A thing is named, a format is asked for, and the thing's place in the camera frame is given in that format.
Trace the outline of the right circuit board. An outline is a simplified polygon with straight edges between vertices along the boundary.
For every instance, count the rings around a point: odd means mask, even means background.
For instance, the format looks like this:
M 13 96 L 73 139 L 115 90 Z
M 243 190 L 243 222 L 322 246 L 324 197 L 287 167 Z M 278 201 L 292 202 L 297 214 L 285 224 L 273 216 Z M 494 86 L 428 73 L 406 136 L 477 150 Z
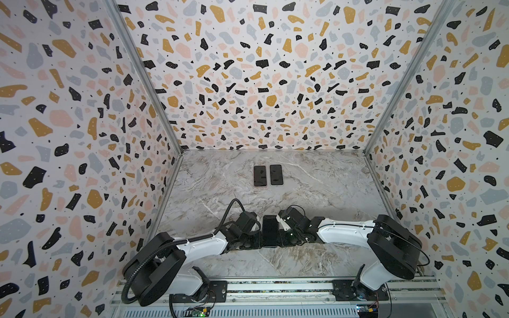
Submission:
M 375 305 L 356 305 L 356 311 L 359 318 L 378 318 L 379 309 Z

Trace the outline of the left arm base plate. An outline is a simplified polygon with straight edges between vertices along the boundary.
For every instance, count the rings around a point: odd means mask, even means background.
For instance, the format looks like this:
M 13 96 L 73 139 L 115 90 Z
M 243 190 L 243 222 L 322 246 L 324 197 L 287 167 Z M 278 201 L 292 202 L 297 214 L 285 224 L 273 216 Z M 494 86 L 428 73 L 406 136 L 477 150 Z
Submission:
M 192 295 L 176 294 L 172 296 L 174 303 L 225 303 L 228 291 L 228 281 L 212 280 L 204 283 Z

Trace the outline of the silver edged phone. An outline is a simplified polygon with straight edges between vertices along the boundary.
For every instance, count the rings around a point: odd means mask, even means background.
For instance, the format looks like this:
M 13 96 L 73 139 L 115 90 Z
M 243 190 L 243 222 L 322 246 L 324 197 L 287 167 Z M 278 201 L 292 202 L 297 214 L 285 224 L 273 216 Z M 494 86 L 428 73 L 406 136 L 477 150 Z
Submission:
M 255 166 L 253 168 L 254 187 L 267 186 L 266 166 Z

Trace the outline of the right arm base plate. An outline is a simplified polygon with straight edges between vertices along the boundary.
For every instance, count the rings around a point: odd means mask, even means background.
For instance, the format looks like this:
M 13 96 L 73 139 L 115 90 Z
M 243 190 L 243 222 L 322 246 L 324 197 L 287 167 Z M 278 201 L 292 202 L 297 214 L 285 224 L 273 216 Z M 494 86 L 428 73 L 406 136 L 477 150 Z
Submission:
M 388 301 L 389 296 L 385 287 L 372 291 L 363 286 L 361 283 L 356 283 L 354 280 L 333 280 L 332 281 L 332 294 L 337 302 L 356 302 L 368 301 L 374 302 Z

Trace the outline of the left circuit board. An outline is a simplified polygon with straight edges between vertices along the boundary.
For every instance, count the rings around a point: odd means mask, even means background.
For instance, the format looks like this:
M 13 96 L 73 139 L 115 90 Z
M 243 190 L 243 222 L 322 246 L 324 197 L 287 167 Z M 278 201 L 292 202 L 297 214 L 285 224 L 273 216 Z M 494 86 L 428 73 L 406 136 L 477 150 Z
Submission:
M 209 317 L 211 311 L 210 307 L 189 307 L 183 311 L 183 317 Z

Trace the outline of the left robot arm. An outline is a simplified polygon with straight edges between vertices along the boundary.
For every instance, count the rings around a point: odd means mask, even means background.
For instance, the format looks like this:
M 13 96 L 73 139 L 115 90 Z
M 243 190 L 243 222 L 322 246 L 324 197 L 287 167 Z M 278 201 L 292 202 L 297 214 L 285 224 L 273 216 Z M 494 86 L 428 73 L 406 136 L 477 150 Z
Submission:
M 213 233 L 194 238 L 172 238 L 159 233 L 123 269 L 124 304 L 148 306 L 165 294 L 201 302 L 208 297 L 210 279 L 192 262 L 234 250 L 261 248 L 261 224 L 253 212 L 220 225 Z

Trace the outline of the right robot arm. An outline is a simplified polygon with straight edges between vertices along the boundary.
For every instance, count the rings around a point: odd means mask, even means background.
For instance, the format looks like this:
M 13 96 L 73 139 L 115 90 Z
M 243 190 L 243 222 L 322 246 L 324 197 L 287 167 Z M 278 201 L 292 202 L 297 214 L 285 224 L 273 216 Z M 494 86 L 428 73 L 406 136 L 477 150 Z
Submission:
M 336 221 L 325 217 L 307 218 L 294 206 L 279 212 L 276 217 L 284 242 L 347 244 L 370 250 L 376 261 L 363 265 L 352 283 L 357 295 L 368 294 L 385 283 L 401 278 L 414 279 L 422 253 L 421 241 L 401 224 L 387 215 L 372 221 Z

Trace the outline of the circuit board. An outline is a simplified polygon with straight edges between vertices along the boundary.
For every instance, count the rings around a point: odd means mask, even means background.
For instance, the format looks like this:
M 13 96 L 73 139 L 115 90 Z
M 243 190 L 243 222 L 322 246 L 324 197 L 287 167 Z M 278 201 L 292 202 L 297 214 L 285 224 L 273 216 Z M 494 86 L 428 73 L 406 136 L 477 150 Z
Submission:
M 356 311 L 359 318 L 378 318 L 379 309 L 375 305 L 356 305 Z
M 209 317 L 211 311 L 210 307 L 189 307 L 183 311 L 183 317 Z

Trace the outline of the purple edged phone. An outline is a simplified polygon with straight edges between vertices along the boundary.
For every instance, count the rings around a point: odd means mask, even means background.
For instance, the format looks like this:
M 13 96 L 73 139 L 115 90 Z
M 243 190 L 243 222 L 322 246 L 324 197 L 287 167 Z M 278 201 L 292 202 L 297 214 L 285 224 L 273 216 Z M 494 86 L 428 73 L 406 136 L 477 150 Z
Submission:
M 284 184 L 284 176 L 280 164 L 270 165 L 270 184 L 272 186 L 281 186 Z

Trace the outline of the blue edged phone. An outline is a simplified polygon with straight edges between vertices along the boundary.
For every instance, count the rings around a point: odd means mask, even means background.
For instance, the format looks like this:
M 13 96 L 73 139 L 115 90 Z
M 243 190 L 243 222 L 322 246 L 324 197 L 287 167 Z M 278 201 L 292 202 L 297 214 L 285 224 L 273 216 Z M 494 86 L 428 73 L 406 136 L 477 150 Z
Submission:
M 276 248 L 278 246 L 278 221 L 275 215 L 265 215 L 262 219 L 262 241 L 263 246 L 267 248 Z

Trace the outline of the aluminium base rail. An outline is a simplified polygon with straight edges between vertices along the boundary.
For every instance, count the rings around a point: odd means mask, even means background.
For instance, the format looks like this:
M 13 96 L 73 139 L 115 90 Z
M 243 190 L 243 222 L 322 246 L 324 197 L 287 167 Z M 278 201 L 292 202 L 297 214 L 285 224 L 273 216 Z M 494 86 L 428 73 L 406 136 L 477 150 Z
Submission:
M 453 317 L 436 280 L 392 280 L 389 300 L 337 302 L 332 281 L 346 278 L 214 278 L 228 281 L 225 303 L 169 303 L 167 294 L 141 307 L 115 295 L 108 317 L 183 317 L 189 307 L 210 307 L 209 317 L 358 317 L 356 305 L 375 305 L 379 317 Z

